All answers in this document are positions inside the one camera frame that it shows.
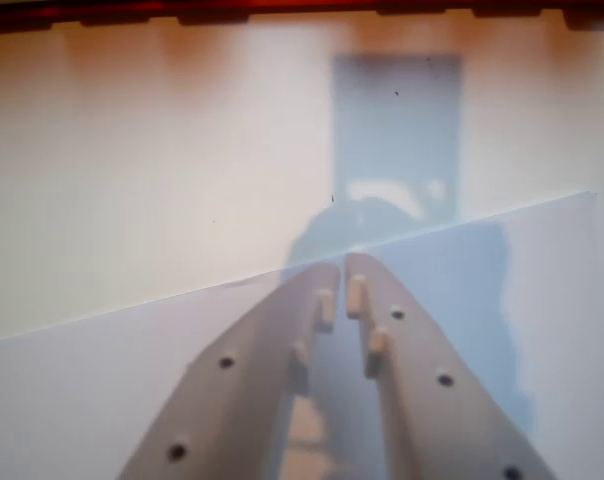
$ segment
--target screw hole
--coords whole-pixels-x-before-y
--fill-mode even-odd
[[[222,370],[226,370],[227,368],[231,368],[233,365],[235,365],[235,360],[233,360],[231,357],[222,357],[218,364]]]
[[[524,475],[520,469],[514,466],[506,467],[502,474],[507,480],[524,480]]]
[[[438,382],[443,387],[452,387],[453,384],[455,383],[455,380],[448,373],[441,373],[441,374],[438,375]]]
[[[391,316],[396,320],[404,320],[404,310],[398,306],[391,307]]]
[[[169,447],[167,457],[170,462],[179,462],[186,457],[186,446],[183,443],[174,443]]]

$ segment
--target white wall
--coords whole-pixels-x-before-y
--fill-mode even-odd
[[[420,204],[406,181],[417,170],[356,181],[342,163],[350,183],[331,201],[343,151],[335,62],[361,55],[459,59],[450,214]],[[393,77],[382,77],[369,97],[357,86],[347,97],[363,102],[362,118],[391,105],[375,86]],[[443,118],[425,120],[428,145]],[[406,150],[419,170],[423,150]],[[378,161],[360,160],[369,172]],[[349,198],[381,197],[414,220],[375,224],[358,239],[372,242],[583,190],[600,194],[604,232],[604,29],[569,30],[556,11],[167,18],[0,35],[0,337],[348,248],[318,230],[291,254],[316,215],[338,208],[339,221]]]

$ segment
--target white background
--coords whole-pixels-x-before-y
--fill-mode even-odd
[[[287,264],[331,206],[334,59],[360,54],[460,58],[456,214],[428,228],[590,190],[604,267],[604,25],[570,30],[557,11],[59,24],[0,35],[0,337]],[[412,213],[388,181],[349,195],[389,190]],[[318,245],[296,262],[330,253]]]

